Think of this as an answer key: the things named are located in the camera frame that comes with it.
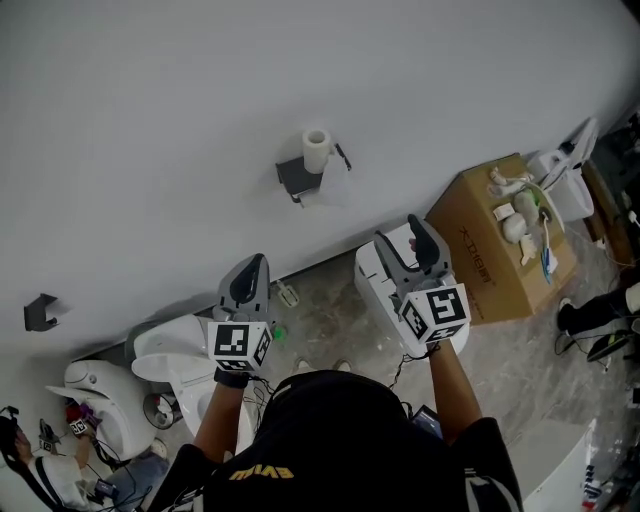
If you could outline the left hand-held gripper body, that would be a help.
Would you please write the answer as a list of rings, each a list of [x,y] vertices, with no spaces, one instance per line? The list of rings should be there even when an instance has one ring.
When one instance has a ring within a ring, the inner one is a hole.
[[[273,341],[268,314],[215,306],[206,325],[209,358],[224,371],[262,372]]]

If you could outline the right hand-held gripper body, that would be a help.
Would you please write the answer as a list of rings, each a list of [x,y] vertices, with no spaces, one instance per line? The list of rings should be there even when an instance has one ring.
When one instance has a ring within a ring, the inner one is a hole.
[[[399,278],[394,295],[396,330],[403,346],[465,346],[471,314],[465,286],[450,273]]]

